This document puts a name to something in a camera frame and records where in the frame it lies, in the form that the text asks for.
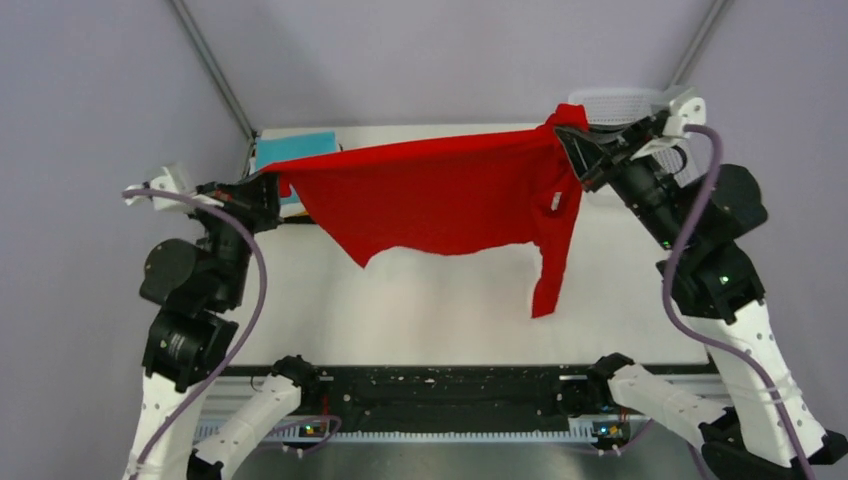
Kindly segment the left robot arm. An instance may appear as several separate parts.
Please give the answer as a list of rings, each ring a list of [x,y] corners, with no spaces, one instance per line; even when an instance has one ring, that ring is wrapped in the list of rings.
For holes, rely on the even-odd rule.
[[[158,311],[143,352],[143,398],[124,477],[229,479],[284,418],[314,410],[321,397],[315,367],[287,356],[216,434],[194,438],[210,387],[258,323],[257,315],[245,326],[225,318],[242,303],[251,265],[258,268],[257,300],[267,299],[267,264],[256,235],[281,222],[278,178],[210,182],[189,194],[151,181],[124,196],[173,200],[205,230],[196,242],[161,242],[145,261],[139,294]]]

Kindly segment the red t shirt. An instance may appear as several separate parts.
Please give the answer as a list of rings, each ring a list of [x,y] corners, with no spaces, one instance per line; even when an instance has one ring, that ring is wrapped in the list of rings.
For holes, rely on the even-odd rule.
[[[532,129],[358,148],[265,172],[360,266],[394,247],[465,255],[535,245],[539,318],[557,308],[582,195],[556,129],[588,126],[584,107],[565,103]]]

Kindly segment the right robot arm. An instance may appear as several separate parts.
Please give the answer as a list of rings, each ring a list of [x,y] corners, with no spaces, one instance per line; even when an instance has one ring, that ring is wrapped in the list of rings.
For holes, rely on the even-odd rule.
[[[610,187],[667,252],[656,265],[663,309],[705,347],[730,398],[692,394],[613,353],[588,370],[589,404],[647,416],[720,479],[810,479],[815,467],[845,458],[845,435],[806,405],[774,337],[764,285],[738,244],[768,214],[751,172],[724,161],[720,134],[665,112],[555,132],[583,189]]]

